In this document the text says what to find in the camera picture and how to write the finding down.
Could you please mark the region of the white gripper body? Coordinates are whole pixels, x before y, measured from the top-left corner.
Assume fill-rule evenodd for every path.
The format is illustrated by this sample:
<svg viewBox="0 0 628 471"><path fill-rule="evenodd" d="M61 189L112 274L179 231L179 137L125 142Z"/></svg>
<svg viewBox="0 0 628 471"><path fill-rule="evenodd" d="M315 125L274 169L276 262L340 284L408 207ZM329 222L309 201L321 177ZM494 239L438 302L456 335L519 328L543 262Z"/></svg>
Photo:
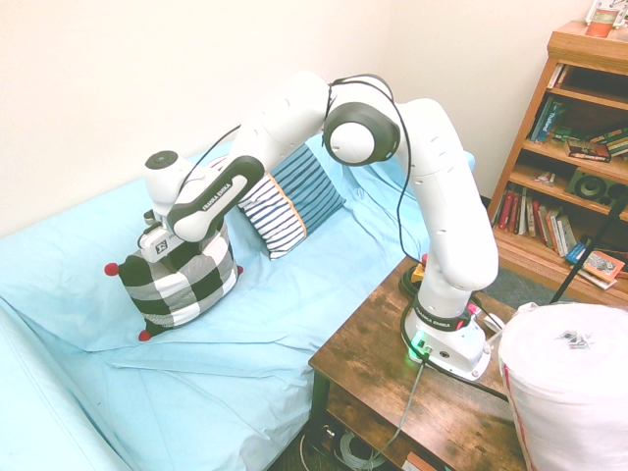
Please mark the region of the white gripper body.
<svg viewBox="0 0 628 471"><path fill-rule="evenodd" d="M140 235L137 245L141 256L149 263L156 263L183 244L183 240L161 224L153 224Z"/></svg>

